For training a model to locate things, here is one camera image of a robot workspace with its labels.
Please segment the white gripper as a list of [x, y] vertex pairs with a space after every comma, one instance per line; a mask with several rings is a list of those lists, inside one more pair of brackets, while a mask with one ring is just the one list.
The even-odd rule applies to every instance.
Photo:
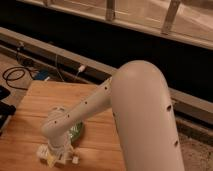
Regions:
[[72, 161], [74, 157], [74, 148], [71, 144], [63, 145], [62, 147], [53, 147], [47, 145], [47, 164], [53, 167], [56, 164], [65, 165], [67, 161]]

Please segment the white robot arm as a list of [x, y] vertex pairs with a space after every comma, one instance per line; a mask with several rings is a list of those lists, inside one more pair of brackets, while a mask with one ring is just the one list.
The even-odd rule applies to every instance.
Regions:
[[144, 60], [121, 66], [72, 109], [53, 109], [42, 125], [49, 151], [65, 154], [69, 129], [108, 108], [114, 116], [126, 171], [185, 171], [166, 79]]

